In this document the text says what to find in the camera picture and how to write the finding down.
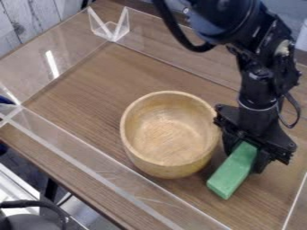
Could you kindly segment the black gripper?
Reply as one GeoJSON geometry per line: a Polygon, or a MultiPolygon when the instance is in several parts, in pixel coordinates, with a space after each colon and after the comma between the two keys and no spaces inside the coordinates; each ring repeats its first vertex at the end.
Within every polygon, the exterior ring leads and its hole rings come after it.
{"type": "Polygon", "coordinates": [[[256,147],[252,173],[262,173],[274,161],[290,164],[298,145],[280,127],[294,128],[298,122],[287,124],[282,119],[283,99],[279,99],[264,108],[254,108],[239,102],[239,106],[218,104],[215,106],[215,125],[222,131],[222,142],[226,155],[242,142],[256,147]]]}

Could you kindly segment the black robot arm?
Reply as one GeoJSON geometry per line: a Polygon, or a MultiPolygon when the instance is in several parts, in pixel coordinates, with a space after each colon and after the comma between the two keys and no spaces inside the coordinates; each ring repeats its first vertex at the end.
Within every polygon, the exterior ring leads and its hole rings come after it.
{"type": "Polygon", "coordinates": [[[238,105],[215,106],[215,124],[222,129],[228,155],[246,142],[255,147],[252,172],[262,173],[274,161],[287,164],[298,146],[284,128],[283,103],[295,103],[290,91],[302,72],[295,63],[295,40],[280,17],[262,0],[183,0],[186,19],[204,41],[195,45],[183,33],[166,0],[152,0],[161,20],[191,51],[208,52],[222,45],[235,56],[242,75],[238,105]]]}

